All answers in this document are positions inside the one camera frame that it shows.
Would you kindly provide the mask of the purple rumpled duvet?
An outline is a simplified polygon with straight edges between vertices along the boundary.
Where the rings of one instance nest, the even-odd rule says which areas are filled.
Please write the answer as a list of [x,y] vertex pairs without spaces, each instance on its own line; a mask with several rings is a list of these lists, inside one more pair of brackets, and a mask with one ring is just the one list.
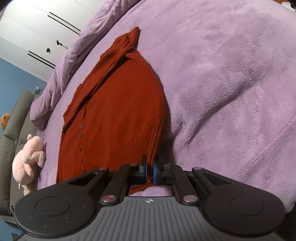
[[49,117],[63,95],[69,81],[92,48],[138,1],[106,1],[69,46],[49,78],[40,97],[31,105],[30,119],[35,128],[46,128]]

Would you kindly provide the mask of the grey sofa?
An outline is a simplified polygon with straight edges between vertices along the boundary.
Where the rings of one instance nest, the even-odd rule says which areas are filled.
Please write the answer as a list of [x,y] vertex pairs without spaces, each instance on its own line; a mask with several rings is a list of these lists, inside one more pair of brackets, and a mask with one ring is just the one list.
[[0,190],[1,219],[15,224],[13,208],[23,197],[23,188],[12,175],[12,162],[15,155],[27,141],[27,135],[35,135],[37,130],[30,121],[30,107],[38,96],[24,89],[11,113],[7,127],[1,136]]

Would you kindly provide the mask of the purple bed sheet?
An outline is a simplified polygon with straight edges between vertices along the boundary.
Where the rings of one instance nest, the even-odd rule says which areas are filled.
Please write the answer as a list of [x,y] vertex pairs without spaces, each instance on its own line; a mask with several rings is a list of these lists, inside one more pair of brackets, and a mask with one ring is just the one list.
[[295,13],[274,1],[138,1],[92,48],[40,131],[54,185],[63,114],[116,37],[160,78],[169,121],[161,154],[273,193],[295,206]]

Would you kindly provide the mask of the pink plush pig toy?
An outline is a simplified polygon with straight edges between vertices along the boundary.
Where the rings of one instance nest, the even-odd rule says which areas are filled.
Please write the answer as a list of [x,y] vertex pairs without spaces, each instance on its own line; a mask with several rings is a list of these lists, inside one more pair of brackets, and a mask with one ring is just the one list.
[[12,163],[13,178],[18,183],[18,188],[23,188],[24,196],[36,190],[37,168],[43,168],[46,160],[43,149],[44,142],[42,138],[28,134],[27,142],[14,157]]

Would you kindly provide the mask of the white wardrobe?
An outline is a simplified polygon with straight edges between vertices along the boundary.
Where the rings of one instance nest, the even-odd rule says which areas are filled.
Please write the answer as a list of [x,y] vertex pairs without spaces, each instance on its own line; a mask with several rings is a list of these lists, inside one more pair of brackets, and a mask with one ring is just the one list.
[[1,11],[1,58],[48,81],[104,0],[11,1]]

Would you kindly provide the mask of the orange plush toy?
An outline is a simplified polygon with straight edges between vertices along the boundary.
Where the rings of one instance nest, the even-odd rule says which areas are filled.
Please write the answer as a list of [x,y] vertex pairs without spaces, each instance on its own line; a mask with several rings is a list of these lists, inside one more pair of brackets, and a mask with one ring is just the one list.
[[6,114],[4,114],[4,115],[1,117],[1,128],[2,128],[3,130],[5,130],[5,128],[6,128],[7,124],[8,124],[8,121],[9,121],[10,117],[11,117],[11,114],[10,114],[10,113],[6,113]]

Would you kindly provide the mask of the red knit cardigan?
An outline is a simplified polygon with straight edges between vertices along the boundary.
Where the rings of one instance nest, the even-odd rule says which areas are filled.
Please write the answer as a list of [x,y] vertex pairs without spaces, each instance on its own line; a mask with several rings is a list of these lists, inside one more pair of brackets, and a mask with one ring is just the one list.
[[57,181],[124,164],[152,166],[167,117],[163,87],[137,50],[140,28],[117,37],[65,111]]

